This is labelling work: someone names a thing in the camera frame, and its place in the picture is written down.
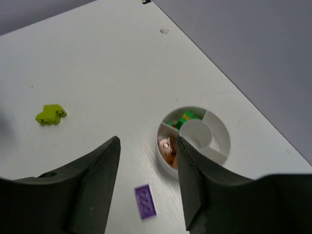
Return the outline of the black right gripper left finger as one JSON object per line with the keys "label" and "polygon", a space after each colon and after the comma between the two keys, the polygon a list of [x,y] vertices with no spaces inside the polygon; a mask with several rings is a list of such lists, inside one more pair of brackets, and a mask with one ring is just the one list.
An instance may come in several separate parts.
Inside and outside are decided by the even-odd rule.
{"label": "black right gripper left finger", "polygon": [[3,234],[102,234],[117,169],[120,139],[39,177],[0,180]]}

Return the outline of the green lego brick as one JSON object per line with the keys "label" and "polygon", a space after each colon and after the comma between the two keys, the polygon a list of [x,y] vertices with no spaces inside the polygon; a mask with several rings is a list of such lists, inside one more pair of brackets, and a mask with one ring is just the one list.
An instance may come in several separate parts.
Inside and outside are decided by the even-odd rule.
{"label": "green lego brick", "polygon": [[200,119],[200,118],[194,115],[192,112],[186,110],[178,118],[178,120],[173,124],[173,127],[179,130],[186,121],[191,120],[191,119]]}

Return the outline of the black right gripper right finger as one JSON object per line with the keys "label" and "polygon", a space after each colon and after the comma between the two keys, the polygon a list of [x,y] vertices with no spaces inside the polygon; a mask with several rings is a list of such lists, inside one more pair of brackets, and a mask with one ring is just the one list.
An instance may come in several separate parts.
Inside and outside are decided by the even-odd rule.
{"label": "black right gripper right finger", "polygon": [[178,178],[191,234],[309,234],[312,176],[250,179],[206,158],[177,138]]}

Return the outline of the orange lego plate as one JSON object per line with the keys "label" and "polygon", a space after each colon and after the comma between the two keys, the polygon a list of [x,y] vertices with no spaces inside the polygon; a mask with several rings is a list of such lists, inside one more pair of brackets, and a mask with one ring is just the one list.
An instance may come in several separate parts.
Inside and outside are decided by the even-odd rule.
{"label": "orange lego plate", "polygon": [[161,156],[173,168],[177,169],[177,156],[174,142],[171,137],[158,140],[158,147]]}

